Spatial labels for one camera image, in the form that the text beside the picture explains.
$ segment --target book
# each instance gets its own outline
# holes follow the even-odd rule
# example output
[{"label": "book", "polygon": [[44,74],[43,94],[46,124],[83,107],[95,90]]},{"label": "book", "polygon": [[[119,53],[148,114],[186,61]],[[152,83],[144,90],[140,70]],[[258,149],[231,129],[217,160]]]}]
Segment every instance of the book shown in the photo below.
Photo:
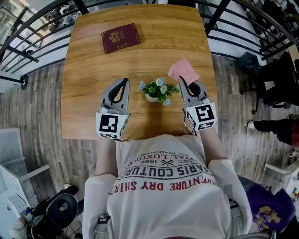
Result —
[{"label": "book", "polygon": [[102,40],[106,54],[140,44],[140,37],[135,23],[103,32]]}]

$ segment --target wooden floor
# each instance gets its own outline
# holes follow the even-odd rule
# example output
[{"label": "wooden floor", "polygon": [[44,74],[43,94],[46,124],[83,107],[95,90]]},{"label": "wooden floor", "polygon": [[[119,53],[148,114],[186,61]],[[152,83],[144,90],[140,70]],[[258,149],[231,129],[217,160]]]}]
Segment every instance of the wooden floor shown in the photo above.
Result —
[{"label": "wooden floor", "polygon": [[[286,153],[291,147],[278,141],[275,135],[248,130],[248,120],[278,120],[290,113],[299,113],[299,107],[291,109],[265,108],[260,103],[259,112],[252,115],[255,93],[243,96],[239,89],[248,80],[236,61],[213,55],[218,88],[219,135],[236,172],[258,182],[265,162],[277,166],[286,164]],[[49,163],[49,172],[32,180],[39,197],[52,196],[64,183],[79,187],[78,200],[83,198],[84,183],[94,174],[96,141],[63,140],[61,137],[60,99],[64,63],[46,67],[29,75],[26,90],[20,88],[0,96],[0,128],[19,127],[28,171]],[[80,226],[74,222],[70,235]]]}]

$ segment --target purple bag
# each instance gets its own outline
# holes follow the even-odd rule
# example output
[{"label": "purple bag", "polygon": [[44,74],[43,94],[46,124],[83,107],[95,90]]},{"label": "purple bag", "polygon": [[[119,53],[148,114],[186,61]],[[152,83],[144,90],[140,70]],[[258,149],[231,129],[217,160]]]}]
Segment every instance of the purple bag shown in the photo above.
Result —
[{"label": "purple bag", "polygon": [[281,232],[295,216],[295,205],[284,189],[273,195],[260,184],[255,184],[247,192],[247,197],[253,222],[261,232],[268,229]]}]

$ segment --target pink paper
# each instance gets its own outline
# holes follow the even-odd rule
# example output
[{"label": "pink paper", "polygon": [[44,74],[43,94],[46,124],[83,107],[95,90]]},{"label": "pink paper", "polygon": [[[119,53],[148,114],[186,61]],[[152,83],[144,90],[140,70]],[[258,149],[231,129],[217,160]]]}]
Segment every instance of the pink paper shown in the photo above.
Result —
[{"label": "pink paper", "polygon": [[174,63],[169,69],[168,76],[177,80],[181,76],[186,81],[189,86],[192,82],[199,79],[199,75],[192,68],[190,63],[186,58],[179,60],[177,63]]}]

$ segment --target black pants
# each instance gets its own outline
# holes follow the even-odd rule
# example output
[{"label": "black pants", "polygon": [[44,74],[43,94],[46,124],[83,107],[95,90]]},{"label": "black pants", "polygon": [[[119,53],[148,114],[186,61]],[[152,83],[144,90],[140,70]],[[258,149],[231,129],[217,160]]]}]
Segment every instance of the black pants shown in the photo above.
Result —
[{"label": "black pants", "polygon": [[279,141],[292,145],[293,119],[254,121],[254,126],[258,131],[272,131]]},{"label": "black pants", "polygon": [[[54,197],[50,198],[49,200],[45,201],[44,203],[40,204],[37,206],[37,208],[34,209],[34,211],[32,212],[32,215],[34,217],[37,217],[39,215],[43,215],[46,214],[46,210],[48,205],[59,195],[64,194],[64,193],[68,193],[71,195],[75,195],[77,192],[79,191],[79,189],[76,186],[70,186],[67,189],[63,189],[61,190],[59,193],[57,193]],[[82,212],[83,212],[83,206],[84,206],[84,199],[82,199],[81,201],[78,202],[78,212],[76,216],[79,216]]]}]

